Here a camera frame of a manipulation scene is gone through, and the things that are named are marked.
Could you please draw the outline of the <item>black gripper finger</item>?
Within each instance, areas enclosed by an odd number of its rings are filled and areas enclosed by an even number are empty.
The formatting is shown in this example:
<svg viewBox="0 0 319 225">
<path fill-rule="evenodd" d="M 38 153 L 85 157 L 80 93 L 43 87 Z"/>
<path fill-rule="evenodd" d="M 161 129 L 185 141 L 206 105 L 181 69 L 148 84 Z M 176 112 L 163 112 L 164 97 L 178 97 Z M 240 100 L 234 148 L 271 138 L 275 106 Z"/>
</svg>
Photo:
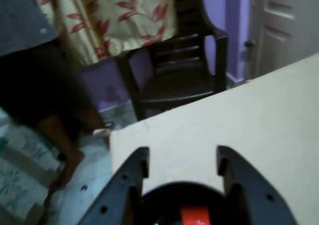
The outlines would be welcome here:
<svg viewBox="0 0 319 225">
<path fill-rule="evenodd" d="M 129 155 L 93 201 L 80 225 L 138 225 L 143 181 L 149 177 L 150 149 Z"/>
<path fill-rule="evenodd" d="M 280 193 L 242 155 L 227 146 L 216 151 L 223 179 L 225 225 L 296 225 Z"/>
</svg>

